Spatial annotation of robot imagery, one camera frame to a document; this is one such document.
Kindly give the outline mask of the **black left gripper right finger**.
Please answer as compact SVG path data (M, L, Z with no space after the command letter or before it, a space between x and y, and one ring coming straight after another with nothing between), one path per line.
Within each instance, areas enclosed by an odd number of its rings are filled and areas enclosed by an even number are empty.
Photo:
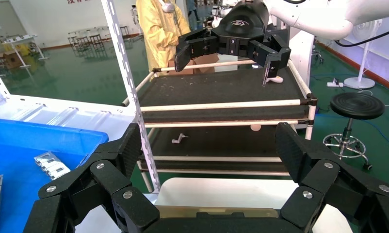
M308 233L327 205L360 233L389 233L389 184L339 160L320 142L303 139L285 122L276 126L275 148L298 184L280 218Z

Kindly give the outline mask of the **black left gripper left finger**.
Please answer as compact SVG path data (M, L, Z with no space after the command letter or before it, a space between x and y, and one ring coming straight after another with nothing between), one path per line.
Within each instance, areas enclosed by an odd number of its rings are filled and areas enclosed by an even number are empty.
M123 233L143 233L159 221L159 210L130 181L141 155L138 124L103 143L81 166L44 185L24 227L26 233L73 233L102 206Z

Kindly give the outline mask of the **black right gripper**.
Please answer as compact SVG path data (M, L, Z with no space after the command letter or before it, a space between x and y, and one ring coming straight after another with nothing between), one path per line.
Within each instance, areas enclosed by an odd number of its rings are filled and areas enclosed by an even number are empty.
M198 29L178 38L174 58L180 72L193 58L220 53L247 57L263 67L262 86L287 66L291 49L282 32L268 32L269 11L261 0L243 0L212 29Z

